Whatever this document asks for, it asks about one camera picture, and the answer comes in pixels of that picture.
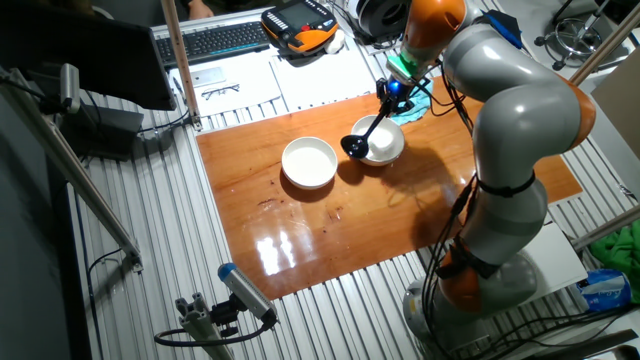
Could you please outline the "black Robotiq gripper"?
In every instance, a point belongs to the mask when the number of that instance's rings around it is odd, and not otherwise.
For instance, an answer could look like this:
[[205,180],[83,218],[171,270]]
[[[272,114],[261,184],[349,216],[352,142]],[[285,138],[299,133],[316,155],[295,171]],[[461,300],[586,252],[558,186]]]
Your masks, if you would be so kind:
[[376,97],[380,100],[379,112],[391,114],[394,104],[397,104],[397,113],[410,111],[414,103],[410,100],[415,84],[404,84],[394,76],[379,78],[375,82]]

